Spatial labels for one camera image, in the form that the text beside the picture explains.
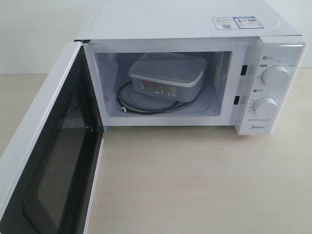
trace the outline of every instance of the white microwave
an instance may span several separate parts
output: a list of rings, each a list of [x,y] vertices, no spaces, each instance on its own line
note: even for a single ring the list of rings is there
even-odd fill
[[[109,126],[270,134],[306,47],[261,0],[103,1],[0,158],[0,232],[86,233]]]

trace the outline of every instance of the clear plastic lid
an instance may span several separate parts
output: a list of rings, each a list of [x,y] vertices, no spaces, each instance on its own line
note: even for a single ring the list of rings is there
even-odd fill
[[[192,87],[202,77],[206,66],[207,62],[203,58],[147,53],[131,67],[128,75],[152,82]]]

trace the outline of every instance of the power knob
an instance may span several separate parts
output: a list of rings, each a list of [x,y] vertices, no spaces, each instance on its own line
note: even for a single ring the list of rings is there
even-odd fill
[[[272,117],[277,110],[277,104],[271,97],[263,97],[255,101],[253,104],[253,111],[260,117]]]
[[[290,75],[283,66],[273,66],[266,70],[262,75],[262,82],[267,86],[278,87],[288,83]]]

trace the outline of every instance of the microwave door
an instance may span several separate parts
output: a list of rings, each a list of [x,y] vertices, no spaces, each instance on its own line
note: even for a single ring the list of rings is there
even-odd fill
[[[102,129],[84,48],[69,43],[0,158],[1,234],[84,232]]]

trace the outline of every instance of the table surface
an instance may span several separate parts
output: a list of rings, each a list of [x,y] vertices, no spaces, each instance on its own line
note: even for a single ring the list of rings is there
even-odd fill
[[[234,127],[111,127],[88,234],[310,234],[312,70],[272,135]],[[0,155],[45,76],[0,76]]]

